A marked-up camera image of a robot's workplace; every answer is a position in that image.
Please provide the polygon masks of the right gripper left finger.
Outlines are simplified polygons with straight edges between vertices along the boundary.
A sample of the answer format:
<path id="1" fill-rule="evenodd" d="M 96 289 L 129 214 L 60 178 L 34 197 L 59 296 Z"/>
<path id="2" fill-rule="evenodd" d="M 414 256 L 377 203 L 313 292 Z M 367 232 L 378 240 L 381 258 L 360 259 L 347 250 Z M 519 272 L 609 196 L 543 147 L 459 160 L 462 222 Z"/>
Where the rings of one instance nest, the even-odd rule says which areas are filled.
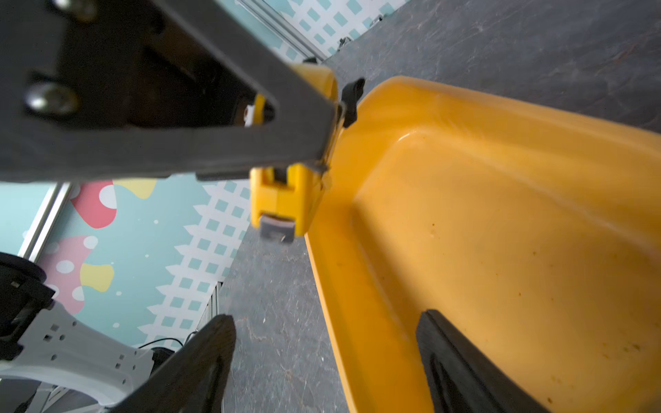
<path id="1" fill-rule="evenodd" d="M 113 412 L 221 412 L 237 340 L 230 315 L 212 318 Z"/>

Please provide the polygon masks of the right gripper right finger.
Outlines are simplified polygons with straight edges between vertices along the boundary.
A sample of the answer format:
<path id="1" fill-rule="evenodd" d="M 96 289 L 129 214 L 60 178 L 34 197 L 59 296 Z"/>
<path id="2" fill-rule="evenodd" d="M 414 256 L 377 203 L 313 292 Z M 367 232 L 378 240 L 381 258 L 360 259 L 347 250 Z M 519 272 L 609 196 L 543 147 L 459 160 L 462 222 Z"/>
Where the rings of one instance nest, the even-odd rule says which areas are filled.
<path id="1" fill-rule="evenodd" d="M 424 311 L 416 339 L 435 412 L 546 412 L 439 311 Z"/>

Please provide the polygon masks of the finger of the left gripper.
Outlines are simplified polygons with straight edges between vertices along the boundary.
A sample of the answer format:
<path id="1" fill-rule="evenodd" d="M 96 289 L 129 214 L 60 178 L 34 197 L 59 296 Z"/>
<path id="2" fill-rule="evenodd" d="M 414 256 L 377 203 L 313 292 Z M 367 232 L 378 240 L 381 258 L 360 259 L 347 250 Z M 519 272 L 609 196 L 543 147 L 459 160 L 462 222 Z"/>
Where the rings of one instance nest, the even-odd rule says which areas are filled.
<path id="1" fill-rule="evenodd" d="M 4 1 L 1 178 L 324 171 L 338 106 L 215 1 Z"/>

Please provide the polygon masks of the yellow storage box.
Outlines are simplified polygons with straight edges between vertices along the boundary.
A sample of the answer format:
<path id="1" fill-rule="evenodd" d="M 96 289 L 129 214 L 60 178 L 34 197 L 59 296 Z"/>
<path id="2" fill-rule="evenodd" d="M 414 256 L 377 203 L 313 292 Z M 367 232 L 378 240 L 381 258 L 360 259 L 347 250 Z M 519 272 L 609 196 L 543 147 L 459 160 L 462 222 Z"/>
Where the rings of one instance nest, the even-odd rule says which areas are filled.
<path id="1" fill-rule="evenodd" d="M 659 411 L 658 134 L 394 77 L 330 179 L 306 242 L 351 411 L 432 411 L 427 310 L 551 411 Z"/>

